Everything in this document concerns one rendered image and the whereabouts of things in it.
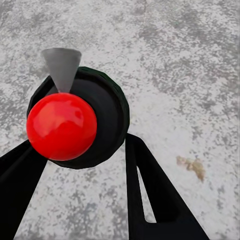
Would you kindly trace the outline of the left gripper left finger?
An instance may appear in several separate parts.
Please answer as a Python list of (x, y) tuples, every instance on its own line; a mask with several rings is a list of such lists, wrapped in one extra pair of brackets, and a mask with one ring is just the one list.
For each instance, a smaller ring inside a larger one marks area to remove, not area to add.
[(0, 157), (0, 240), (13, 240), (48, 159), (29, 139)]

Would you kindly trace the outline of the insectifuge atomizer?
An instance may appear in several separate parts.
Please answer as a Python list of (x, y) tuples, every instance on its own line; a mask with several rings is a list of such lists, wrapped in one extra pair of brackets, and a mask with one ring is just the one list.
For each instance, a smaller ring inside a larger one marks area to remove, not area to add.
[(107, 161), (123, 145), (130, 106), (106, 73), (79, 66), (71, 48), (40, 52), (50, 73), (30, 98), (26, 133), (33, 148), (60, 167), (86, 169)]

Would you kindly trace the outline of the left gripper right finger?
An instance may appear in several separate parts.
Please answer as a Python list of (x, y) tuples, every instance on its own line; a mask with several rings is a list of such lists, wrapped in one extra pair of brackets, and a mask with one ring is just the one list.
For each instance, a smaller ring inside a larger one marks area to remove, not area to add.
[[(125, 138), (129, 240), (210, 240), (145, 142)], [(139, 168), (156, 223), (145, 220)]]

